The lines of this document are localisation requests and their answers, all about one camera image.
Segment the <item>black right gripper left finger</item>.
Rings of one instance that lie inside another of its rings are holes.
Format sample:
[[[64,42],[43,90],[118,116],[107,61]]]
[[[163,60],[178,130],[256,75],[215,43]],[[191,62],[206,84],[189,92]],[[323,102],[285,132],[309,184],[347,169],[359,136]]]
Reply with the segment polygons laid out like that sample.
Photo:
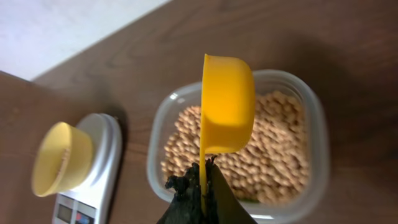
[[[201,190],[197,163],[186,170],[183,176],[168,177],[165,188],[175,190],[174,197],[157,224],[201,223]]]

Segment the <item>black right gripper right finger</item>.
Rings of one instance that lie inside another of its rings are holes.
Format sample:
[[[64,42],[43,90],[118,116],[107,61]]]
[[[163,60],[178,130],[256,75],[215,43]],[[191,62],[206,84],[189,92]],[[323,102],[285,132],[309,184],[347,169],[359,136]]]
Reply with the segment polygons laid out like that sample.
[[[207,223],[217,224],[256,224],[238,202],[220,168],[215,164],[217,156],[206,160],[208,191],[205,196]]]

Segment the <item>yellow plastic measuring scoop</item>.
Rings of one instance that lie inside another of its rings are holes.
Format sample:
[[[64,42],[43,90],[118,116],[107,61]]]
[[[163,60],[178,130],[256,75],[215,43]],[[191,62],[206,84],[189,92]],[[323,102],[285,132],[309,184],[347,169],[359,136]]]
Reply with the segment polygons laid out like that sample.
[[[254,124],[254,77],[239,58],[206,54],[201,86],[200,187],[206,213],[207,154],[234,153],[250,140]]]

